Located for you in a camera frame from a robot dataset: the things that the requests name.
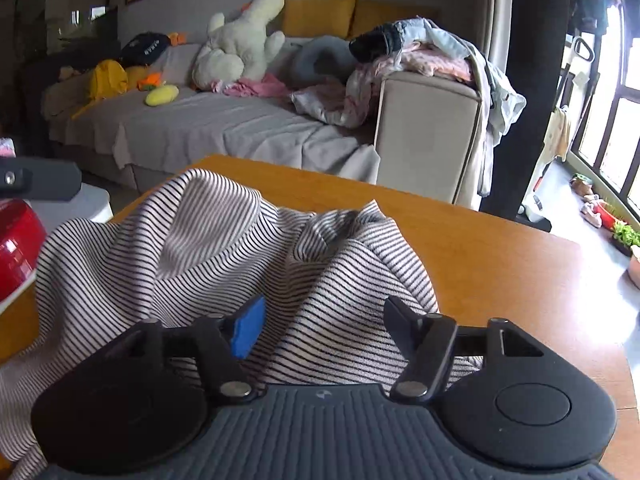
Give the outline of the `grey neck pillow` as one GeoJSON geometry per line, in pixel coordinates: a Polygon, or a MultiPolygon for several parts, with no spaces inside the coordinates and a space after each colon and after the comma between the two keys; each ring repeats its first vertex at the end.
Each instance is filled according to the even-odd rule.
{"type": "Polygon", "coordinates": [[[329,79],[344,84],[357,64],[346,40],[321,36],[306,42],[293,56],[288,78],[295,89],[324,84],[329,79]]]}

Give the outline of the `white side table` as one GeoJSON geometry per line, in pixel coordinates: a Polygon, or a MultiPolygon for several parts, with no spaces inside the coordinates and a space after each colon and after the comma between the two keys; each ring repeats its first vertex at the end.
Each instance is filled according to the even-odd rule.
{"type": "Polygon", "coordinates": [[[104,188],[83,183],[79,192],[69,202],[31,200],[29,206],[35,211],[44,229],[52,232],[72,219],[87,219],[105,223],[113,218],[111,196],[104,188]]]}

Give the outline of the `pink cloth on sofa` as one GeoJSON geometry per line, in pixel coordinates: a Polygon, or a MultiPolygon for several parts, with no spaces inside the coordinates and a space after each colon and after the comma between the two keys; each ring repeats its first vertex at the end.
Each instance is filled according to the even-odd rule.
{"type": "Polygon", "coordinates": [[[286,98],[291,90],[273,74],[265,74],[261,80],[241,78],[237,81],[215,79],[210,85],[214,93],[236,98],[286,98]]]}

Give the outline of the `green leafy plant tray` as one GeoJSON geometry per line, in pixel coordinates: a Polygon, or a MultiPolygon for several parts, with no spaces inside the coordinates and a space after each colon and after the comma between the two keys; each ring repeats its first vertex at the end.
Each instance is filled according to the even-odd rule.
{"type": "Polygon", "coordinates": [[[622,254],[631,257],[632,248],[640,246],[640,236],[632,226],[616,220],[613,224],[611,242],[622,254]]]}

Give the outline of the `glass fish tank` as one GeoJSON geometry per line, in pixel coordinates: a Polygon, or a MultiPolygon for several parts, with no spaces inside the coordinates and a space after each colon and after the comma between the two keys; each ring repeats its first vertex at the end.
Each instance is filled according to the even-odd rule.
{"type": "Polygon", "coordinates": [[[19,58],[117,39],[111,0],[14,0],[13,45],[19,58]]]}

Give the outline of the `red glossy bowl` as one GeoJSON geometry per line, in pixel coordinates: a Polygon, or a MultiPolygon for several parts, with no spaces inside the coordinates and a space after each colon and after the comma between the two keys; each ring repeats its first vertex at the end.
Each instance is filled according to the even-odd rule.
{"type": "Polygon", "coordinates": [[[0,223],[1,312],[34,281],[46,230],[24,200],[2,200],[0,223]]]}

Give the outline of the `black cap with lettering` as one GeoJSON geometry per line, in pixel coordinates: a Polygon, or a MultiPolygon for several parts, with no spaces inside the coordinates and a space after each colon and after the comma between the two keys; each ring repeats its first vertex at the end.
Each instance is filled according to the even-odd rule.
{"type": "Polygon", "coordinates": [[[142,32],[132,38],[120,51],[119,64],[123,68],[152,65],[171,46],[167,35],[142,32]]]}

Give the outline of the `striped white black garment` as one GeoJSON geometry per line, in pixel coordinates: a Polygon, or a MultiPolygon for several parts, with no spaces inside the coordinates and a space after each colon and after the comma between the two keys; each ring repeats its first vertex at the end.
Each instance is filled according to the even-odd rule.
{"type": "Polygon", "coordinates": [[[187,326],[261,296],[266,322],[247,360],[259,385],[390,388],[405,361],[384,328],[385,300],[438,309],[422,262],[378,205],[308,214],[201,169],[122,222],[51,232],[35,294],[38,336],[1,369],[1,451],[17,479],[46,466],[29,420],[37,396],[146,318],[187,326]]]}

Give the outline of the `yellow cushion left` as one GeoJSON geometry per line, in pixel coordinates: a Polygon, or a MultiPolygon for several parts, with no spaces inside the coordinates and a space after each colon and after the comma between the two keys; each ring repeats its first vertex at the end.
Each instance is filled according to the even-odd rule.
{"type": "Polygon", "coordinates": [[[356,0],[285,0],[281,29],[285,36],[346,39],[356,0]]]}

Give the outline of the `yellow cushion right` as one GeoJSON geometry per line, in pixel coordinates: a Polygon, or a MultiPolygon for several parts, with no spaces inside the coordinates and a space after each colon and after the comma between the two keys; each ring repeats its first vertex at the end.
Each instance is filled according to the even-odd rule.
{"type": "Polygon", "coordinates": [[[378,0],[356,0],[354,14],[347,38],[354,39],[376,26],[385,23],[406,20],[407,18],[440,19],[439,9],[434,6],[420,6],[420,4],[405,4],[378,0]]]}

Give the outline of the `beige sofa with grey cover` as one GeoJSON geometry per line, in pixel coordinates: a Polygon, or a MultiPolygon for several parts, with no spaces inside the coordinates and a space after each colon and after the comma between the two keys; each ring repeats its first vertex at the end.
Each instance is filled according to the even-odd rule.
{"type": "Polygon", "coordinates": [[[196,44],[183,44],[157,61],[179,89],[175,101],[158,107],[147,106],[139,90],[91,104],[87,75],[52,84],[43,91],[40,112],[55,151],[140,192],[218,154],[480,206],[480,97],[466,84],[391,74],[366,122],[347,129],[298,114],[285,98],[191,89],[196,52],[196,44]]]}

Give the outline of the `crumpled light blanket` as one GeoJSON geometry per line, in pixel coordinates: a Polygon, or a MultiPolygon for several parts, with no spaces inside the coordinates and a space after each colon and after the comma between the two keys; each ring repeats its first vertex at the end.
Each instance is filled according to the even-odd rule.
{"type": "Polygon", "coordinates": [[[345,87],[339,81],[317,84],[290,95],[297,114],[347,129],[356,129],[366,121],[371,99],[368,86],[345,87]]]}

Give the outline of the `yellow duck plush toy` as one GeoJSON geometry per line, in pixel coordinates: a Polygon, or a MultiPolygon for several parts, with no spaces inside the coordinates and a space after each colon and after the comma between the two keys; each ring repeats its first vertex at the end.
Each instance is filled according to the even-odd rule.
{"type": "Polygon", "coordinates": [[[75,119],[99,102],[117,98],[137,88],[138,81],[149,73],[146,66],[123,68],[119,62],[105,60],[91,71],[89,80],[89,102],[72,115],[75,119]]]}

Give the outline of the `yellow oval plush toy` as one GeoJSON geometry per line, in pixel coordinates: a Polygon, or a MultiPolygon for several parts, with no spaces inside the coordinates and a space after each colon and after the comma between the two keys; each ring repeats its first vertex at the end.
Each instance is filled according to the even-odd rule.
{"type": "Polygon", "coordinates": [[[158,107],[174,102],[178,98],[180,89],[173,84],[164,84],[148,93],[144,104],[150,107],[158,107]]]}

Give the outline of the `yellow cushion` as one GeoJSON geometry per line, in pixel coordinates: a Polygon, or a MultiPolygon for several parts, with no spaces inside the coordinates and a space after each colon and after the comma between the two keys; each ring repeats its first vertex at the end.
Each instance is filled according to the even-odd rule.
{"type": "Polygon", "coordinates": [[[281,29],[285,36],[346,39],[356,0],[285,0],[281,29]]]}
{"type": "Polygon", "coordinates": [[[347,38],[354,39],[376,26],[385,23],[406,20],[407,18],[440,19],[439,9],[434,6],[420,6],[420,4],[405,4],[378,0],[356,0],[354,14],[347,38]]]}

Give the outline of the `white plush duck toy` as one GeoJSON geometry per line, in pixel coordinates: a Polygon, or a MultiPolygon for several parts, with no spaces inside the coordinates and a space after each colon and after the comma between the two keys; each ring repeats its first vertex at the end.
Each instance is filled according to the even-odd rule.
{"type": "Polygon", "coordinates": [[[217,82],[261,81],[285,43],[280,30],[267,34],[284,5],[285,0],[252,0],[231,22],[223,13],[214,14],[192,67],[194,86],[212,91],[217,82]]]}

